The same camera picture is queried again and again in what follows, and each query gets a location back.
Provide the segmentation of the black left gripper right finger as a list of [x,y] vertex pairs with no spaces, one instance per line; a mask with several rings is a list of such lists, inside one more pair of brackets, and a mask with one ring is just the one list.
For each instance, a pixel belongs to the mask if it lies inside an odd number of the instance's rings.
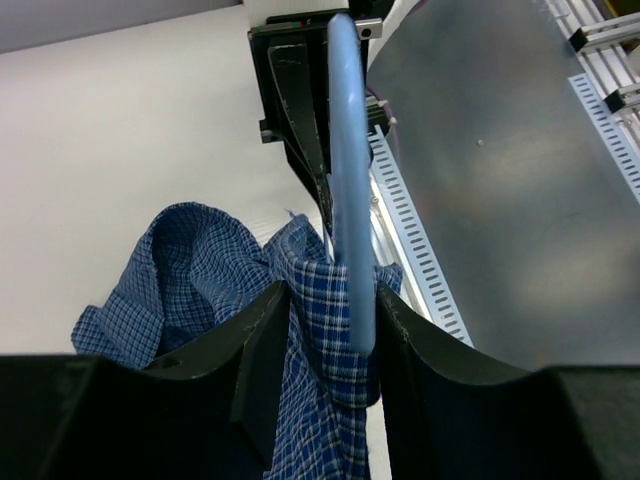
[[377,291],[377,368],[396,479],[635,479],[639,370],[527,372]]

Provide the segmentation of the aluminium mounting rail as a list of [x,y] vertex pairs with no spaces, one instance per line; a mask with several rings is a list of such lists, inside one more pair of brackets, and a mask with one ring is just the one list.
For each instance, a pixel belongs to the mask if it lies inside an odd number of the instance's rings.
[[400,298],[411,309],[414,309],[415,298],[413,288],[407,275],[405,261],[396,242],[397,235],[393,229],[394,225],[386,204],[384,203],[380,187],[372,172],[369,172],[369,181],[371,192],[371,225],[373,229],[376,260],[380,265],[396,264],[400,267],[402,270]]

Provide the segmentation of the light blue wire hanger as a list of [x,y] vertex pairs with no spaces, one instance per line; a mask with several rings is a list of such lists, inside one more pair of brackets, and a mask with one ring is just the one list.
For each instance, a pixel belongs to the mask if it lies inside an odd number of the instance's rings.
[[368,355],[376,342],[368,118],[359,37],[346,13],[328,24],[328,74],[334,258],[348,277],[351,347]]

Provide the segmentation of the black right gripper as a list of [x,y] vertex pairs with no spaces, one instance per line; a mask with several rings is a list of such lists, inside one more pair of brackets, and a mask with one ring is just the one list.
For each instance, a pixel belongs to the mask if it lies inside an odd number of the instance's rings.
[[[315,201],[322,224],[333,228],[329,133],[328,24],[338,13],[272,16],[248,32],[264,117],[265,143],[280,142],[289,165]],[[360,42],[366,98],[368,47],[382,34],[370,13],[346,13]]]

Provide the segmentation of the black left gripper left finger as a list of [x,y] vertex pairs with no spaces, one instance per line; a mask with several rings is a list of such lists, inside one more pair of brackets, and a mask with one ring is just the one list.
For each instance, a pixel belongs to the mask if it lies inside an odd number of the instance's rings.
[[1,359],[5,479],[259,479],[272,464],[290,294],[269,286],[132,370],[101,356]]

